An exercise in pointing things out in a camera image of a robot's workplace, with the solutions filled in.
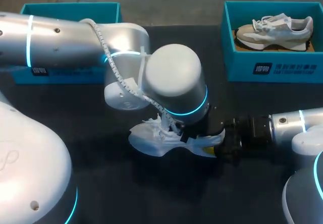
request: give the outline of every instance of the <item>beige sneaker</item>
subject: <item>beige sneaker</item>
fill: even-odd
[[[263,50],[269,45],[280,45],[296,51],[306,51],[306,42],[313,32],[313,19],[295,20],[285,14],[265,16],[261,21],[252,20],[237,31],[237,39],[247,47]]]

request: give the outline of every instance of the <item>shoe sole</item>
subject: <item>shoe sole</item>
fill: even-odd
[[[293,50],[293,51],[306,51],[306,42],[304,43],[296,43],[296,42],[280,42],[280,43],[268,43],[268,44],[256,44],[247,41],[240,40],[237,38],[242,44],[246,45],[249,48],[255,50],[264,50],[266,47],[270,45],[278,45],[282,46],[286,49]]]

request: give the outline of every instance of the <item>logo on box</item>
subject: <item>logo on box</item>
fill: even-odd
[[[256,63],[253,69],[253,74],[267,75],[272,69],[272,63]]]

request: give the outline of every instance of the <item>screw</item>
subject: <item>screw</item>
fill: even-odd
[[[285,123],[286,121],[287,121],[287,120],[286,120],[286,118],[280,118],[280,119],[279,119],[279,122],[280,122],[280,123]]]

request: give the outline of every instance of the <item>cardboard box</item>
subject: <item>cardboard box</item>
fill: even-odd
[[[293,19],[311,16],[314,32],[306,52],[269,47],[244,49],[234,42],[234,30],[252,19],[285,13]],[[303,2],[225,2],[221,43],[229,81],[323,83],[323,7]]]
[[[21,14],[71,21],[91,18],[100,24],[122,22],[119,3],[25,4]],[[105,69],[26,68],[11,74],[17,84],[103,84]]]

